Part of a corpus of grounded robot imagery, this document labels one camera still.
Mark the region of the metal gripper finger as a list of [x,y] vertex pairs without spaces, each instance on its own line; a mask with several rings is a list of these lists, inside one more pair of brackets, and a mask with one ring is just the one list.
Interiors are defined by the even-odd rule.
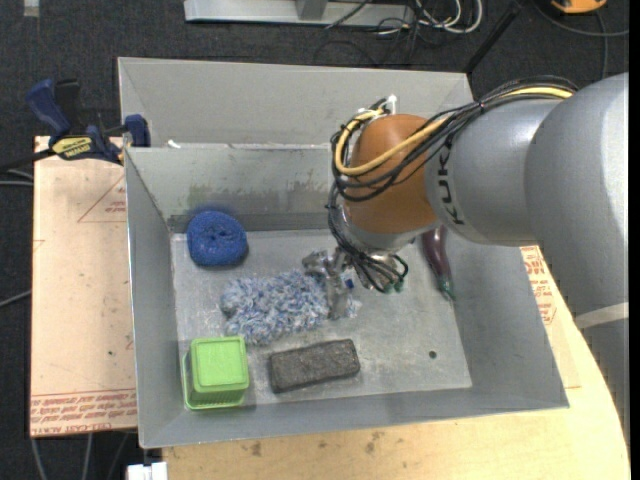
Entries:
[[327,301],[330,319],[337,320],[347,315],[349,309],[349,290],[340,277],[331,276],[328,278]]
[[329,254],[327,250],[314,250],[305,256],[301,263],[308,275],[327,277]]

